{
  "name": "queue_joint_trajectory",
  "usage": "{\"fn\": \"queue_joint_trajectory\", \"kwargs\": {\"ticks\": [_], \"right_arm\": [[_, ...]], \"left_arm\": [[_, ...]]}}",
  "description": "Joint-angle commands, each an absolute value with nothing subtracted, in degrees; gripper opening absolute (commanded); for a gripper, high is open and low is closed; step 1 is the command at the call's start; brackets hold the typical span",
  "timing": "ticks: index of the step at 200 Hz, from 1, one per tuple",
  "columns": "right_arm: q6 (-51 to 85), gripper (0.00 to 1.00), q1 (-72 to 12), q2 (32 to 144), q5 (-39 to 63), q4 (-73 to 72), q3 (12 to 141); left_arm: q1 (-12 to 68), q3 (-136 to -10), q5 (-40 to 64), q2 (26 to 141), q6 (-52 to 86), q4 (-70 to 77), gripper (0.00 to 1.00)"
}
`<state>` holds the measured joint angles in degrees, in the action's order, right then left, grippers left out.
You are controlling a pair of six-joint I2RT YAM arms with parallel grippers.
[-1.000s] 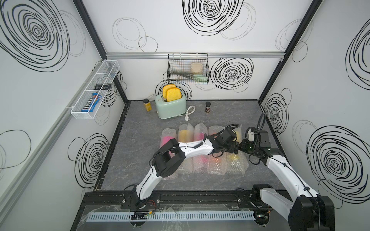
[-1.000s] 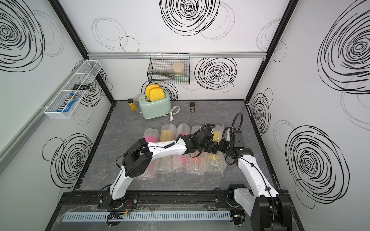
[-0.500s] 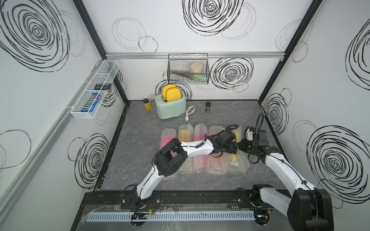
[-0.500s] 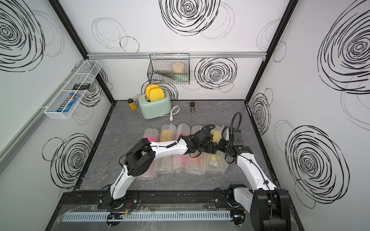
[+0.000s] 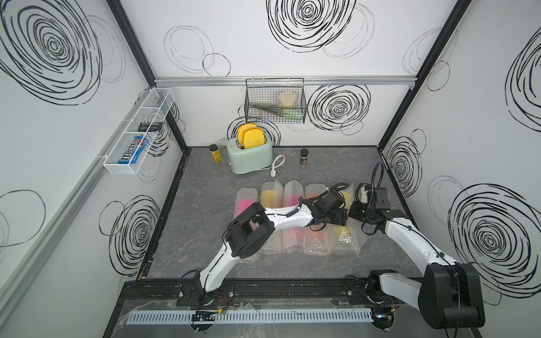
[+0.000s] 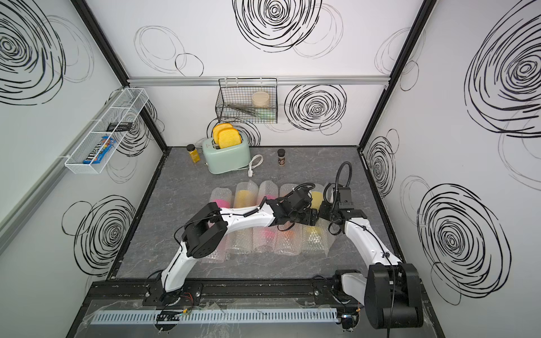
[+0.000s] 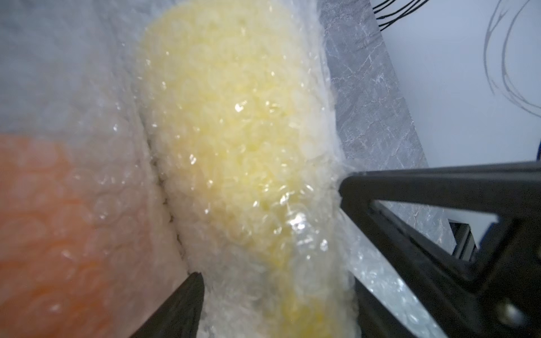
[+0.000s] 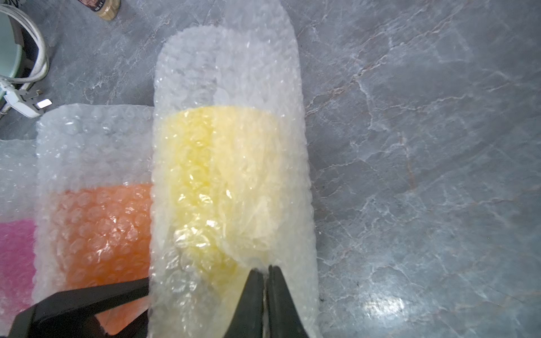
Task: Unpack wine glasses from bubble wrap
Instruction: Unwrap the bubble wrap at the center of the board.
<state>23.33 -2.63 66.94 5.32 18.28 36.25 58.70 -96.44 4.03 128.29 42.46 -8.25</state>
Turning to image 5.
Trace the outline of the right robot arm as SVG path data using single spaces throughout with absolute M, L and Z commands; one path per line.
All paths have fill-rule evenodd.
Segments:
M 372 270 L 366 285 L 375 304 L 394 298 L 417 309 L 434 329 L 480 328 L 485 310 L 480 275 L 470 263 L 459 263 L 437 248 L 403 212 L 393 209 L 384 187 L 362 184 L 355 191 L 349 217 L 374 225 L 387 235 L 423 273 L 420 281 L 394 270 Z

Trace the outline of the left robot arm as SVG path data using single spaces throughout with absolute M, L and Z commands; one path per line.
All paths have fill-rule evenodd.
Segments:
M 211 263 L 198 272 L 194 283 L 203 295 L 221 287 L 235 265 L 256 254 L 276 231 L 312 225 L 344 225 L 347 219 L 342 191 L 347 183 L 335 184 L 310 199 L 300 198 L 294 206 L 264 208 L 256 202 L 231 221 L 222 234 L 222 246 Z

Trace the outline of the yellow wine glass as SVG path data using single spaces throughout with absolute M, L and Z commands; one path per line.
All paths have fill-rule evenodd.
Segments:
M 342 191 L 343 196 L 345 197 L 345 206 L 344 209 L 347 214 L 345 225 L 336 225 L 332 229 L 332 243 L 334 246 L 346 245 L 351 242 L 352 233 L 352 220 L 349 217 L 349 210 L 353 202 L 353 188 L 350 187 L 347 190 Z

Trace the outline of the orange wine glass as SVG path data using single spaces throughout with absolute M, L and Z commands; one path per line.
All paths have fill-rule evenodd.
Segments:
M 306 238 L 305 249 L 308 252 L 317 252 L 324 249 L 325 246 L 325 230 L 326 224 L 313 224 L 309 226 Z

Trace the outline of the bubble wrap of orange glass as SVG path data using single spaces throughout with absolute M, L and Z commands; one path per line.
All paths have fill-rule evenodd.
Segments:
M 305 187 L 306 199 L 317 197 L 326 191 L 324 184 L 308 184 Z M 328 256 L 331 253 L 330 227 L 325 223 L 309 225 L 304 242 L 304 253 L 314 256 Z

